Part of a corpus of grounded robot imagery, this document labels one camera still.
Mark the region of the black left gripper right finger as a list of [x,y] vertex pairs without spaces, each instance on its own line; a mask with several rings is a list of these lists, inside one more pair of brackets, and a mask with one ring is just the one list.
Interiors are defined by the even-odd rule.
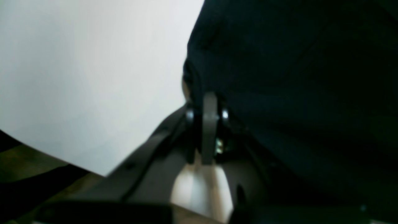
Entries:
[[396,224],[397,206],[346,203],[299,180],[261,146],[214,92],[203,98],[202,163],[224,170],[229,224]]

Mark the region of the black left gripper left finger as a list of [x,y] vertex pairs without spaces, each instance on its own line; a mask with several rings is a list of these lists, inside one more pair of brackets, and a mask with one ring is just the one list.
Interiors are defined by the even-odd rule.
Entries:
[[108,177],[67,200],[40,208],[41,224],[173,224],[170,198],[186,164],[194,162],[195,110],[186,103]]

